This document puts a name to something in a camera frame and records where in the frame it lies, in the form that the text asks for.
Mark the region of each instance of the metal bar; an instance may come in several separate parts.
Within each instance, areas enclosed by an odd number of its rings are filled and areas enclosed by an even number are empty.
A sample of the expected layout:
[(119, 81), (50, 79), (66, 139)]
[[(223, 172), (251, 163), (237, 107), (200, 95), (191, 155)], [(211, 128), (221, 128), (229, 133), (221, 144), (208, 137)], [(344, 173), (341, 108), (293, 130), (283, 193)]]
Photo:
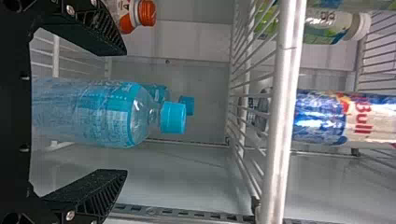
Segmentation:
[(379, 23), (381, 23), (381, 22), (383, 22), (383, 21), (387, 21), (388, 19), (390, 19), (390, 18), (392, 18), (392, 17), (395, 17), (396, 16), (396, 14), (392, 14), (392, 15), (390, 15), (390, 16), (387, 16), (386, 18), (384, 18), (384, 19), (381, 19), (381, 20), (379, 20), (379, 21), (376, 21), (376, 22), (373, 22), (372, 23), (372, 26), (375, 26), (375, 25), (377, 25), (377, 24), (379, 24)]
[(70, 51), (73, 51), (73, 52), (78, 52), (78, 50), (69, 48), (69, 47), (64, 46), (64, 45), (60, 45), (59, 47), (60, 47), (61, 49), (67, 49), (67, 50), (70, 50)]
[(74, 69), (68, 69), (68, 68), (62, 68), (62, 67), (60, 67), (59, 70), (66, 71), (66, 72), (72, 72), (72, 73), (78, 73), (78, 74), (82, 74), (82, 75), (89, 75), (90, 74), (90, 73), (87, 73), (87, 72), (78, 71), (78, 70), (74, 70)]
[[(245, 61), (251, 59), (251, 58), (254, 56), (255, 53), (257, 53), (260, 49), (262, 49), (263, 46), (265, 46), (268, 42), (270, 42), (271, 40), (273, 40), (276, 36), (277, 36), (277, 33), (274, 33), (274, 34), (272, 34), (270, 37), (268, 37), (266, 40), (262, 41), (262, 43), (261, 43), (257, 48), (255, 48), (254, 51), (253, 51), (251, 54), (249, 54), (249, 55), (246, 57), (246, 59), (245, 59), (243, 62), (241, 62), (241, 63), (235, 68), (235, 70), (233, 70), (232, 75), (235, 74), (235, 73), (239, 70), (239, 68), (242, 66), (241, 64), (244, 64)], [(265, 62), (267, 59), (269, 59), (269, 58), (272, 56), (272, 53), (274, 53), (274, 52), (275, 52), (275, 51), (269, 53), (266, 57), (264, 57), (264, 60), (261, 60), (261, 62), (263, 63), (263, 62)], [(233, 80), (237, 79), (237, 78), (238, 78), (239, 76), (241, 76), (241, 75), (243, 75), (243, 73), (241, 73), (241, 74), (239, 74), (238, 76), (236, 76)]]
[(113, 58), (106, 57), (105, 61), (105, 77), (111, 79), (111, 74), (113, 73)]
[(396, 87), (393, 88), (379, 88), (379, 89), (361, 89), (360, 91), (395, 91)]
[(377, 38), (374, 38), (374, 39), (372, 39), (372, 40), (367, 41), (366, 44), (369, 44), (369, 43), (372, 43), (372, 42), (374, 42), (374, 41), (377, 41), (377, 40), (386, 38), (386, 37), (391, 36), (391, 35), (396, 35), (396, 32), (392, 32), (392, 33), (387, 34), (387, 35), (381, 35), (380, 37), (377, 37)]
[(384, 61), (384, 62), (380, 62), (380, 63), (368, 63), (368, 64), (363, 65), (362, 68), (376, 66), (376, 65), (380, 65), (380, 64), (384, 64), (384, 63), (394, 63), (394, 62), (396, 62), (396, 60), (389, 60), (389, 61)]
[(372, 157), (372, 156), (369, 156), (369, 155), (363, 154), (363, 153), (361, 153), (361, 156), (364, 157), (365, 159), (368, 159), (368, 160), (371, 160), (371, 161), (375, 161), (375, 162), (377, 162), (377, 163), (379, 163), (381, 165), (388, 166), (389, 168), (396, 170), (396, 165), (394, 165), (394, 164), (390, 164), (388, 162), (381, 161), (380, 159), (377, 159), (375, 157)]
[[(249, 6), (249, 9), (248, 9), (248, 12), (250, 12), (251, 11), (251, 9), (254, 7), (255, 5), (253, 4), (253, 5), (251, 5), (251, 6)], [(244, 32), (247, 30), (247, 27), (246, 27), (246, 25), (244, 25), (244, 24), (249, 24), (249, 22), (252, 20), (252, 18), (250, 18), (250, 17), (245, 17), (242, 21), (242, 26), (244, 27), (243, 28), (243, 30), (244, 30)], [(237, 36), (237, 38), (236, 38), (236, 45), (233, 47), (233, 50), (236, 50), (236, 48), (239, 46), (239, 44), (241, 43), (241, 41), (242, 41), (242, 36), (243, 35), (240, 35), (240, 36)]]
[(376, 13), (373, 14), (372, 18), (375, 18), (381, 14), (382, 14), (382, 11), (377, 11)]
[[(257, 150), (255, 147), (245, 147), (246, 150)], [(267, 151), (267, 148), (261, 147), (260, 151), (264, 154)], [(304, 156), (304, 157), (331, 157), (331, 158), (339, 158), (339, 159), (349, 159), (349, 160), (362, 160), (364, 158), (352, 156), (349, 153), (330, 153), (330, 152), (310, 152), (310, 151), (300, 151), (297, 149), (291, 149), (291, 156)], [(379, 160), (396, 160), (388, 157), (376, 157)]]
[(52, 41), (50, 41), (50, 40), (48, 40), (48, 39), (45, 39), (45, 38), (42, 38), (42, 37), (35, 36), (35, 37), (33, 37), (33, 39), (36, 39), (36, 40), (39, 40), (39, 41), (41, 41), (41, 42), (44, 42), (44, 43), (53, 45), (53, 42), (52, 42)]
[(364, 49), (366, 47), (365, 42), (367, 40), (367, 36), (365, 36), (363, 39), (358, 41), (358, 48), (356, 52), (356, 62), (355, 62), (355, 82), (353, 84), (353, 91), (358, 91), (359, 90), (359, 81), (361, 79), (361, 73), (363, 72), (362, 66), (364, 65)]
[(375, 75), (375, 74), (383, 74), (383, 73), (394, 72), (394, 71), (396, 71), (396, 68), (385, 69), (385, 70), (379, 70), (379, 71), (369, 72), (369, 73), (362, 73), (361, 76), (369, 76), (369, 75)]
[[(231, 133), (234, 135), (234, 137), (236, 137), (236, 134), (235, 134), (235, 132), (233, 131), (233, 129), (232, 129), (230, 126), (229, 126), (228, 128), (229, 128), (229, 130), (231, 131)], [(239, 147), (241, 147), (244, 151), (246, 151), (246, 150), (245, 150), (245, 147), (242, 146), (241, 143), (239, 143), (238, 141), (236, 141), (236, 139), (234, 139), (234, 141), (235, 141), (235, 143), (236, 143)], [(236, 147), (233, 148), (233, 152), (234, 152), (234, 154), (236, 155), (236, 159), (237, 159), (237, 163), (238, 163), (238, 166), (239, 166), (239, 170), (241, 170), (241, 173), (244, 172), (244, 173), (246, 173), (246, 175), (247, 175), (247, 178), (248, 178), (249, 181), (245, 181), (245, 182), (247, 182), (247, 185), (248, 185), (248, 183), (250, 183), (250, 184), (253, 186), (254, 191), (256, 192), (256, 194), (252, 194), (252, 196), (255, 196), (255, 197), (257, 197), (257, 198), (260, 199), (260, 197), (262, 196), (262, 191), (260, 190), (260, 186), (259, 186), (259, 184), (257, 183), (256, 178), (254, 178), (254, 176), (248, 171), (248, 168), (247, 168), (247, 166), (246, 166), (245, 163), (244, 163), (244, 159), (241, 157), (241, 155), (239, 154), (239, 152), (236, 150)]]
[(253, 216), (219, 211), (196, 211), (137, 204), (116, 203), (108, 223), (173, 223), (173, 224), (249, 224)]
[[(229, 121), (231, 122), (231, 124), (232, 124), (235, 128), (238, 128), (238, 125), (235, 124), (235, 122), (233, 122), (232, 119), (229, 119)], [(263, 153), (263, 152), (260, 150), (260, 147), (256, 145), (256, 143), (253, 141), (253, 139), (251, 139), (251, 138), (250, 138), (249, 136), (247, 136), (245, 133), (242, 133), (239, 129), (237, 129), (237, 130), (238, 130), (242, 135), (244, 135), (244, 137), (245, 137), (247, 140), (249, 140), (249, 141), (253, 144), (254, 148), (262, 155), (262, 157), (265, 158), (265, 153)], [(245, 153), (245, 147), (243, 146), (243, 144), (240, 143), (240, 142), (238, 142), (238, 144), (240, 144), (240, 145), (242, 146), (242, 148), (244, 149), (244, 153)]]
[[(265, 30), (271, 25), (271, 23), (276, 19), (277, 15), (279, 15), (279, 10), (277, 10), (277, 11), (274, 13), (274, 15), (271, 17), (271, 19), (264, 25), (264, 27), (262, 27), (262, 30), (261, 30), (258, 34), (255, 34), (252, 40), (248, 41), (247, 45), (245, 46), (245, 48), (244, 48), (244, 50), (243, 50), (242, 52), (245, 52), (249, 47), (251, 47), (251, 46), (253, 45), (253, 43), (260, 37), (260, 35), (262, 35), (262, 34), (265, 32)], [(272, 34), (272, 38), (271, 38), (270, 40), (272, 40), (275, 36), (276, 36), (276, 33)], [(262, 43), (259, 47), (256, 48), (256, 50), (254, 51), (254, 53), (256, 53), (259, 49), (261, 49), (262, 46), (264, 46), (267, 42), (268, 42), (268, 41), (264, 40), (263, 43)], [(235, 62), (233, 63), (233, 65), (236, 65), (236, 64), (239, 62), (239, 60), (241, 59), (242, 55), (243, 55), (243, 53), (241, 53), (241, 54), (238, 56), (238, 58), (235, 60)]]
[[(246, 60), (249, 60), (249, 59), (256, 53), (256, 50), (259, 50), (259, 49), (260, 49), (260, 47), (256, 48), (256, 49), (254, 50), (254, 52), (253, 52), (252, 54), (250, 54), (250, 55), (246, 58)], [(245, 70), (245, 71), (242, 71), (240, 74), (236, 75), (236, 76), (231, 80), (231, 82), (234, 82), (235, 80), (237, 80), (239, 77), (241, 77), (241, 76), (244, 75), (245, 73), (250, 72), (253, 68), (257, 67), (257, 66), (260, 65), (261, 63), (267, 61), (268, 59), (272, 58), (275, 54), (276, 54), (276, 50), (273, 50), (271, 53), (267, 54), (267, 56), (263, 57), (261, 60), (259, 60), (257, 63), (255, 63), (253, 66), (249, 67), (249, 69), (247, 69), (247, 70)]]
[(253, 164), (253, 167), (256, 168), (257, 173), (262, 178), (264, 176), (264, 172), (262, 171), (262, 168), (255, 160), (253, 160), (251, 157), (249, 157), (249, 158), (250, 158), (251, 163)]
[(236, 85), (236, 86), (233, 86), (233, 87), (230, 88), (230, 90), (239, 88), (239, 87), (241, 87), (241, 86), (244, 86), (244, 85), (247, 85), (247, 84), (250, 84), (250, 83), (262, 81), (262, 80), (265, 80), (265, 79), (267, 79), (267, 78), (269, 78), (269, 77), (273, 77), (273, 76), (274, 76), (274, 73), (270, 73), (270, 74), (268, 74), (268, 75), (264, 75), (264, 76), (261, 76), (261, 77), (256, 77), (256, 78), (251, 79), (251, 80), (248, 81), (248, 82), (242, 82), (241, 84), (238, 84), (238, 85)]
[(235, 31), (235, 37), (236, 37), (235, 42), (238, 41), (238, 40), (242, 40), (243, 33), (247, 29), (247, 27), (245, 25), (245, 18), (242, 19), (242, 20), (239, 20), (237, 22), (238, 23), (236, 24), (236, 27), (235, 27), (235, 29), (236, 29), (236, 31)]
[(263, 117), (263, 118), (265, 118), (265, 119), (269, 119), (269, 118), (270, 118), (270, 115), (269, 115), (268, 113), (263, 113), (263, 112), (260, 112), (260, 111), (255, 110), (255, 109), (251, 109), (251, 108), (248, 108), (248, 107), (243, 107), (243, 106), (241, 106), (241, 105), (236, 105), (236, 104), (233, 104), (233, 103), (228, 103), (228, 104), (229, 104), (229, 105), (233, 105), (233, 106), (238, 107), (238, 108), (241, 108), (241, 109), (243, 109), (243, 110), (252, 112), (252, 113), (254, 113), (254, 114), (256, 114), (256, 115), (258, 115), (258, 116), (260, 116), (260, 117)]
[(260, 190), (260, 186), (257, 183), (256, 178), (248, 171), (248, 167), (245, 165), (241, 155), (238, 153), (236, 148), (233, 150), (233, 153), (236, 155), (236, 157), (239, 160), (240, 164), (242, 164), (242, 167), (239, 166), (239, 169), (245, 170), (245, 172), (247, 173), (248, 179), (250, 180), (250, 182), (252, 183), (254, 189), (256, 190), (257, 196), (256, 195), (252, 195), (252, 196), (255, 196), (255, 197), (260, 199), (262, 197), (262, 191)]
[(303, 48), (306, 0), (279, 1), (276, 75), (263, 180), (260, 223), (283, 221), (290, 162), (291, 133)]
[(233, 94), (230, 97), (271, 98), (272, 93)]
[[(239, 25), (237, 24), (237, 26), (236, 27), (240, 27), (240, 26), (243, 26), (243, 28), (242, 29), (240, 29), (240, 31), (239, 32), (237, 32), (237, 40), (239, 40), (239, 38), (240, 37), (242, 37), (242, 33), (241, 33), (241, 31), (242, 30), (244, 30), (244, 31), (246, 31), (246, 29), (247, 29), (247, 27), (245, 26), (245, 25), (242, 25), (242, 24), (245, 24), (245, 18), (243, 19), (243, 20), (238, 20), (239, 18), (237, 18), (236, 20), (238, 21), (238, 23), (239, 23)], [(251, 21), (252, 20), (252, 17), (250, 16), (248, 19), (247, 19), (247, 21)]]
[[(262, 17), (255, 22), (254, 26), (251, 27), (248, 31), (247, 31), (247, 35), (250, 35), (253, 33), (253, 31), (259, 26), (260, 22), (262, 22), (262, 19), (264, 18), (264, 16), (268, 13), (268, 11), (270, 10), (271, 6), (273, 5), (273, 3), (275, 2), (275, 0), (271, 0), (271, 3), (268, 4), (268, 6), (265, 8), (264, 12), (262, 13)], [(247, 38), (245, 37), (244, 41), (242, 41), (242, 43), (246, 43), (247, 42)], [(243, 45), (238, 46), (238, 50), (236, 51), (234, 57), (236, 55), (238, 55), (239, 50), (242, 48)]]
[(246, 133), (243, 133), (240, 129), (238, 129), (238, 125), (232, 119), (228, 119), (228, 120), (238, 130), (238, 132), (241, 133), (247, 140), (249, 140), (249, 142), (251, 142), (253, 144), (253, 146), (257, 149), (257, 151), (260, 152), (260, 147), (256, 145), (256, 143), (253, 141), (253, 139), (251, 139), (249, 136), (246, 135)]
[(374, 152), (376, 152), (376, 153), (379, 153), (379, 154), (382, 154), (382, 155), (389, 156), (389, 157), (391, 157), (391, 158), (393, 158), (393, 159), (396, 159), (396, 155), (389, 154), (389, 153), (384, 152), (384, 151), (382, 151), (382, 150), (372, 149), (372, 151), (374, 151)]
[(52, 57), (52, 53), (46, 52), (41, 49), (30, 49), (30, 51)]
[(363, 60), (372, 59), (372, 58), (375, 58), (375, 57), (379, 57), (379, 56), (383, 56), (383, 55), (387, 55), (387, 54), (391, 54), (391, 53), (395, 53), (395, 52), (396, 52), (396, 50), (390, 50), (390, 51), (387, 51), (387, 52), (383, 52), (383, 53), (375, 54), (375, 55), (372, 55), (372, 56), (364, 57)]
[(60, 42), (60, 37), (57, 35), (53, 36), (53, 57), (52, 57), (52, 76), (53, 77), (59, 77), (59, 42)]
[(35, 63), (35, 62), (30, 62), (31, 65), (34, 66), (39, 66), (39, 67), (45, 67), (45, 68), (50, 68), (52, 69), (52, 65), (46, 64), (46, 63)]
[[(231, 27), (231, 40), (230, 40), (230, 52), (229, 52), (229, 81), (227, 82), (227, 87), (230, 89), (230, 84), (231, 84), (231, 71), (233, 71), (233, 39), (234, 39), (234, 29), (235, 29), (235, 16), (236, 16), (236, 11), (238, 10), (238, 5), (236, 4), (238, 0), (233, 0), (233, 24)], [(231, 91), (227, 91), (227, 102), (230, 101), (230, 93)], [(227, 133), (227, 118), (228, 118), (228, 110), (229, 110), (229, 105), (226, 105), (226, 109), (224, 111), (225, 113), (225, 125), (224, 125), (224, 133)]]
[(72, 146), (74, 144), (72, 142), (62, 142), (62, 143), (58, 143), (57, 141), (53, 141), (53, 142), (56, 142), (56, 144), (55, 143), (52, 144), (52, 141), (51, 141), (51, 145), (49, 147), (45, 148), (46, 151), (55, 151), (55, 150), (61, 149), (63, 147)]
[[(254, 12), (255, 12), (255, 9), (256, 9), (254, 3), (255, 3), (254, 0), (250, 0), (250, 4), (252, 5), (252, 7), (251, 7), (248, 15), (249, 16), (253, 16), (252, 17), (253, 19), (251, 21), (249, 21), (249, 24), (247, 25), (248, 29), (250, 29), (254, 25)], [(252, 39), (253, 39), (253, 33), (247, 34), (247, 41), (251, 41)], [(253, 51), (252, 47), (247, 48), (246, 56), (248, 56), (251, 53), (251, 51)], [(251, 60), (250, 59), (246, 60), (245, 61), (245, 67), (249, 68), (250, 66), (251, 66)], [(249, 82), (249, 81), (250, 81), (250, 72), (246, 72), (245, 73), (245, 82)], [(250, 85), (244, 85), (243, 86), (243, 93), (244, 94), (248, 94), (249, 90), (250, 90)], [(248, 107), (248, 98), (242, 98), (241, 105), (243, 107)], [(247, 117), (248, 117), (248, 112), (246, 110), (241, 111), (240, 118), (241, 119), (246, 119)], [(240, 123), (239, 126), (240, 126), (241, 133), (246, 133), (246, 131), (247, 131), (246, 123)], [(241, 142), (241, 144), (243, 146), (245, 145), (245, 138), (246, 138), (246, 136), (243, 134), (242, 136), (240, 136), (240, 139), (239, 139), (239, 141)]]
[(176, 140), (165, 140), (165, 139), (153, 139), (147, 138), (145, 142), (148, 143), (161, 143), (161, 144), (174, 144), (182, 146), (193, 146), (193, 147), (215, 147), (215, 148), (228, 148), (225, 144), (212, 144), (212, 143), (201, 143), (201, 142), (183, 142)]
[(64, 57), (64, 56), (59, 56), (59, 58), (60, 58), (60, 59), (63, 59), (63, 60), (66, 60), (66, 61), (69, 61), (69, 62), (72, 62), (72, 63), (79, 63), (79, 64), (87, 65), (87, 66), (89, 66), (89, 67), (101, 69), (100, 66), (97, 66), (97, 65), (95, 65), (95, 64), (80, 62), (80, 61), (77, 61), (77, 60), (75, 60), (75, 59), (67, 58), (67, 57)]
[(392, 41), (392, 42), (389, 42), (389, 43), (386, 43), (386, 44), (382, 44), (382, 45), (378, 45), (378, 46), (375, 46), (375, 47), (372, 47), (372, 48), (369, 48), (369, 49), (365, 49), (364, 52), (367, 52), (367, 51), (373, 50), (373, 49), (380, 49), (382, 47), (385, 47), (385, 46), (388, 46), (388, 45), (392, 45), (392, 44), (396, 44), (396, 41)]
[(383, 30), (385, 30), (385, 29), (388, 29), (389, 27), (394, 26), (395, 24), (396, 24), (396, 23), (386, 25), (386, 26), (384, 26), (384, 27), (381, 27), (381, 28), (379, 28), (379, 29), (377, 29), (377, 30), (374, 30), (374, 31), (368, 33), (367, 35), (372, 35), (372, 34), (375, 34), (375, 33), (377, 33), (377, 32), (383, 31)]
[(383, 81), (396, 81), (396, 77), (395, 78), (384, 78), (384, 79), (360, 81), (359, 83), (364, 84), (364, 83), (383, 82)]
[(240, 121), (244, 122), (248, 127), (254, 129), (254, 131), (256, 131), (257, 133), (260, 133), (262, 135), (265, 135), (266, 137), (268, 137), (268, 133), (263, 132), (262, 130), (260, 130), (258, 127), (254, 126), (253, 124), (248, 123), (247, 121), (245, 121), (244, 119), (239, 118), (238, 116), (236, 116), (233, 112), (228, 111), (230, 114), (232, 114), (234, 117), (236, 117), (237, 119), (239, 119)]

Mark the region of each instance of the shelf rail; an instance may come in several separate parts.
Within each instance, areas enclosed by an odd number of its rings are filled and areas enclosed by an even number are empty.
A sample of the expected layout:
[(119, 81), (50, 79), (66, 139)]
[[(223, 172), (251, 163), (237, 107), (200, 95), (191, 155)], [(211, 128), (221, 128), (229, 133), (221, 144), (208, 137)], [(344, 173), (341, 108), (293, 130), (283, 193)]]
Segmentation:
[[(257, 223), (280, 224), (285, 208), (306, 2), (278, 1), (280, 6), (272, 10), (274, 3), (276, 0), (268, 4), (234, 0), (225, 130), (248, 191), (261, 201)], [(258, 72), (262, 66), (273, 69)], [(262, 82), (272, 85), (271, 92), (252, 92)], [(249, 103), (250, 99), (270, 99), (270, 111), (260, 111)], [(252, 123), (248, 114), (267, 120), (268, 132)], [(247, 133), (248, 129), (257, 133), (259, 139), (256, 134)]]

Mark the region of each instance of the drink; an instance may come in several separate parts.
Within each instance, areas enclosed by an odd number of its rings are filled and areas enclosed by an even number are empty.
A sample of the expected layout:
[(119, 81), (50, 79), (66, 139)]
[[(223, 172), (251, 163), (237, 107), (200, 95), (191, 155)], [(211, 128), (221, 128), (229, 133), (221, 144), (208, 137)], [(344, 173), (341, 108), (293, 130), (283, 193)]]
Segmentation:
[(33, 125), (53, 140), (133, 147), (151, 130), (184, 133), (186, 106), (156, 103), (137, 83), (33, 79)]

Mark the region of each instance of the screw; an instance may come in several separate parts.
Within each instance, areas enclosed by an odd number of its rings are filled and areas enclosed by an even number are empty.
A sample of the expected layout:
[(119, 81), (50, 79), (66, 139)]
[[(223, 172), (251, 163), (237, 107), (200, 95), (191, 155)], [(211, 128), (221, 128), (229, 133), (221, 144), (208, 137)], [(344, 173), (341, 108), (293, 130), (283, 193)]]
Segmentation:
[(66, 214), (66, 221), (71, 221), (73, 220), (74, 216), (76, 215), (75, 211), (69, 211)]
[(151, 215), (151, 216), (155, 215), (155, 208), (153, 208), (153, 207), (148, 208), (148, 209), (146, 210), (146, 213), (147, 213), (148, 215)]
[(74, 10), (74, 8), (72, 7), (72, 6), (70, 6), (70, 5), (67, 5), (66, 6), (66, 11), (67, 11), (67, 14), (69, 14), (70, 16), (75, 16), (76, 15), (76, 11)]
[(29, 147), (22, 147), (20, 148), (20, 152), (29, 152), (30, 148)]

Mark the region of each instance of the turquoise bottle cap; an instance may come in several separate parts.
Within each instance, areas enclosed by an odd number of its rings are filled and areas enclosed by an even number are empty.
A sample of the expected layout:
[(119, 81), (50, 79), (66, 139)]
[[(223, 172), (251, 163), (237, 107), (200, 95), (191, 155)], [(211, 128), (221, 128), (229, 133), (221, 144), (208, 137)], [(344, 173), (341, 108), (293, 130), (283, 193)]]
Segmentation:
[(194, 115), (194, 109), (195, 109), (195, 99), (194, 99), (194, 97), (181, 95), (178, 98), (178, 102), (183, 104), (183, 105), (186, 105), (187, 116)]
[(186, 106), (163, 102), (160, 127), (162, 133), (184, 133), (186, 130)]

